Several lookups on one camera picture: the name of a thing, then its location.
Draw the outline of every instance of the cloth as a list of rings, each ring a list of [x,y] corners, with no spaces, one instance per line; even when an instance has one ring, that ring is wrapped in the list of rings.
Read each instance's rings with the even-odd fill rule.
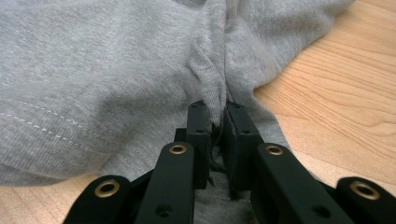
[[[133,180],[204,100],[221,126],[243,105],[287,145],[252,91],[324,35],[350,0],[5,0],[0,6],[0,184],[87,173]],[[196,223],[254,220],[224,174],[197,192]]]

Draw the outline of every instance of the round joint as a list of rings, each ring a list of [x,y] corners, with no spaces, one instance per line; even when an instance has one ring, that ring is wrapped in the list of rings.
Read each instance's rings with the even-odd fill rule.
[[[182,145],[175,145],[169,148],[170,153],[172,154],[183,154],[187,151],[187,148],[185,146]]]
[[[268,147],[265,148],[265,150],[266,150],[269,154],[274,155],[274,156],[280,156],[280,155],[283,154],[283,149],[280,148],[280,147],[268,146]]]
[[[368,200],[374,201],[379,199],[380,196],[376,189],[373,189],[369,185],[360,181],[355,181],[350,184],[350,188],[353,190],[353,192]]]
[[[95,189],[95,195],[99,198],[107,198],[117,193],[120,189],[119,182],[111,179],[105,180]]]

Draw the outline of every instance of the wooden table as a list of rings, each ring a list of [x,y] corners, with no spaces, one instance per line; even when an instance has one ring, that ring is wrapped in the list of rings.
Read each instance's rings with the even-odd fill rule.
[[[360,0],[282,75],[255,90],[307,169],[335,186],[373,180],[396,195],[396,2]],[[0,223],[61,223],[95,179],[0,188]]]

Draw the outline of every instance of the garment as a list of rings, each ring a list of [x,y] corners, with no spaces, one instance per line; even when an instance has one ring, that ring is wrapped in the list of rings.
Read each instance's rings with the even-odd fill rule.
[[[6,0],[0,6],[0,184],[87,173],[133,180],[204,100],[221,126],[243,105],[287,145],[252,95],[324,35],[350,0]],[[224,174],[197,192],[196,223],[253,220]]]

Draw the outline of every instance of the wooden surface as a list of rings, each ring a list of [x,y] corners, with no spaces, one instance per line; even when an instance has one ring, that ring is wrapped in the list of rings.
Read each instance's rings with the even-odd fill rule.
[[[358,175],[396,195],[396,2],[360,0],[282,75],[255,90],[307,169],[334,186]],[[0,187],[0,223],[61,223],[93,175]]]

